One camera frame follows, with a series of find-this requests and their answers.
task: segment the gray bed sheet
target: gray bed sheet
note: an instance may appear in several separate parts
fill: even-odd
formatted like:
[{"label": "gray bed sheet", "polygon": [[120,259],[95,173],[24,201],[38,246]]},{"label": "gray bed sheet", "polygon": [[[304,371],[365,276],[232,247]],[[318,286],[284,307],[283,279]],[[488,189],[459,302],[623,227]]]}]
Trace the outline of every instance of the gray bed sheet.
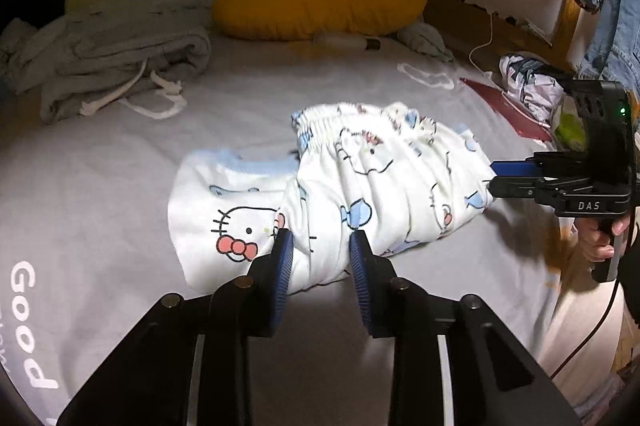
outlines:
[{"label": "gray bed sheet", "polygon": [[[166,223],[188,152],[226,147],[246,159],[283,158],[295,149],[292,112],[348,100],[400,100],[447,125],[464,123],[492,160],[537,149],[457,81],[479,79],[470,67],[390,40],[379,52],[343,56],[311,43],[221,36],[212,36],[212,49],[208,72],[185,87],[188,107],[172,119],[115,103],[0,152],[0,361],[48,424],[159,297],[197,295]],[[419,84],[398,71],[401,62],[447,72],[455,87]],[[557,299],[558,275],[543,257],[554,225],[533,203],[497,200],[451,236],[393,262],[432,294],[481,295],[535,355]],[[284,412],[287,424],[386,424],[392,355],[392,341],[366,336],[350,279],[293,295],[276,337],[252,341],[255,423],[282,425]]]}]

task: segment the wooden bed frame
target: wooden bed frame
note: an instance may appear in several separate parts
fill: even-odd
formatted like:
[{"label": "wooden bed frame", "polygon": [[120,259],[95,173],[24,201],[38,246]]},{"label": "wooden bed frame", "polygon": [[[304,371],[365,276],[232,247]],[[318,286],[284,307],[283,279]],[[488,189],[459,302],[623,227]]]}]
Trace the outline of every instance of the wooden bed frame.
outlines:
[{"label": "wooden bed frame", "polygon": [[[574,0],[563,0],[551,43],[494,16],[494,42],[488,49],[497,56],[528,50],[558,68],[572,71],[567,53],[574,39],[579,15],[580,7]],[[460,0],[428,0],[424,20],[443,34],[470,44],[470,48],[489,39],[487,12]]]}]

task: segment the black handle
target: black handle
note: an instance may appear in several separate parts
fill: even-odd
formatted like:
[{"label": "black handle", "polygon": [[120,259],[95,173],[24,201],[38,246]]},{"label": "black handle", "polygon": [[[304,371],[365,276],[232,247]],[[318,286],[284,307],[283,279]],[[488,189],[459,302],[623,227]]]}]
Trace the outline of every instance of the black handle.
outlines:
[{"label": "black handle", "polygon": [[[614,245],[616,237],[611,230],[611,226],[615,222],[612,218],[607,218],[600,221],[598,229],[609,236],[609,244]],[[614,251],[613,257],[607,258],[605,261],[599,261],[593,263],[593,269],[591,270],[591,277],[593,281],[597,283],[606,283],[613,281],[618,276],[618,262],[620,261],[620,254],[622,251]]]}]

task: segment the green object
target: green object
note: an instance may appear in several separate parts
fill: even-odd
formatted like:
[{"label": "green object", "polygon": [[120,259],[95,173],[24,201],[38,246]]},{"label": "green object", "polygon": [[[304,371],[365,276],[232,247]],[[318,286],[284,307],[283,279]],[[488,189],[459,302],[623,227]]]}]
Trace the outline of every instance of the green object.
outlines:
[{"label": "green object", "polygon": [[573,151],[586,151],[587,149],[587,135],[584,132],[582,121],[570,113],[560,114],[560,123],[554,130],[554,136]]}]

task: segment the blue denim jeans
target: blue denim jeans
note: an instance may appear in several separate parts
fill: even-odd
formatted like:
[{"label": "blue denim jeans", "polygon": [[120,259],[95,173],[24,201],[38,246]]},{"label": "blue denim jeans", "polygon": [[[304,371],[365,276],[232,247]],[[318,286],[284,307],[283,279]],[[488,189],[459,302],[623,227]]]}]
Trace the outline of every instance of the blue denim jeans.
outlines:
[{"label": "blue denim jeans", "polygon": [[578,78],[616,80],[640,100],[640,0],[576,0],[600,20]]}]

